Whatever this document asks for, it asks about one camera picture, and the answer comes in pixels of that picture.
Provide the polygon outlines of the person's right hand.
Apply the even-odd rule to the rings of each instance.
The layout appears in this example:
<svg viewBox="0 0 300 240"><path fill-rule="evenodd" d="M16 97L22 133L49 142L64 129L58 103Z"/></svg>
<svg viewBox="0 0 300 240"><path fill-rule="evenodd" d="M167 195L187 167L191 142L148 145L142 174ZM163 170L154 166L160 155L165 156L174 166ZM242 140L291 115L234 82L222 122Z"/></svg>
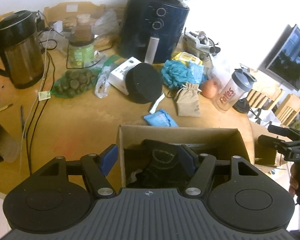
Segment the person's right hand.
<svg viewBox="0 0 300 240"><path fill-rule="evenodd" d="M300 173L296 170L296 165L293 164L290 169L290 186L289 193L294 197L296 195L296 190L299 188Z"/></svg>

